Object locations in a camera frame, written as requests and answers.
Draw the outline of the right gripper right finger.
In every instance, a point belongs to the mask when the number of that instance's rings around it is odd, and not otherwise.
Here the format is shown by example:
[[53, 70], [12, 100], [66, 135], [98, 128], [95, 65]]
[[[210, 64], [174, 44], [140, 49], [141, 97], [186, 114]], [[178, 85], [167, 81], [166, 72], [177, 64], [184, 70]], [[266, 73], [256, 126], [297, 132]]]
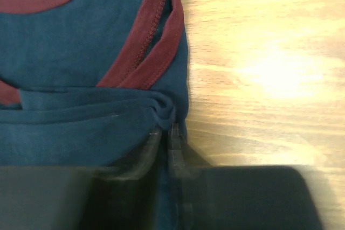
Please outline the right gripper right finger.
[[168, 161], [173, 229], [323, 229], [306, 181], [289, 166], [192, 166], [174, 124]]

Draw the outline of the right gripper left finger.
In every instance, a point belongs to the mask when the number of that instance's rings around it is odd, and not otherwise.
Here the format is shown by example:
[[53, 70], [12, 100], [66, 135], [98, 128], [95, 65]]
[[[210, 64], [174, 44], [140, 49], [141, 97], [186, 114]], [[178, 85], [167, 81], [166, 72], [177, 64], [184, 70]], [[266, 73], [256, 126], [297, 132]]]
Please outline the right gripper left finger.
[[107, 167], [2, 167], [1, 229], [153, 229], [161, 137]]

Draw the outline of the navy basketball jersey tank top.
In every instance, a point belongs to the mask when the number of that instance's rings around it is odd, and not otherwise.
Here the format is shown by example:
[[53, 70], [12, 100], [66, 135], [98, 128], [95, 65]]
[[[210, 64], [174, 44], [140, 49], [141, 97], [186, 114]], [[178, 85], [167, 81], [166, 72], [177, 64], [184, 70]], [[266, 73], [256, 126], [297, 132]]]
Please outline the navy basketball jersey tank top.
[[160, 128], [153, 229], [173, 229], [187, 70], [181, 0], [1, 0], [1, 168], [107, 167]]

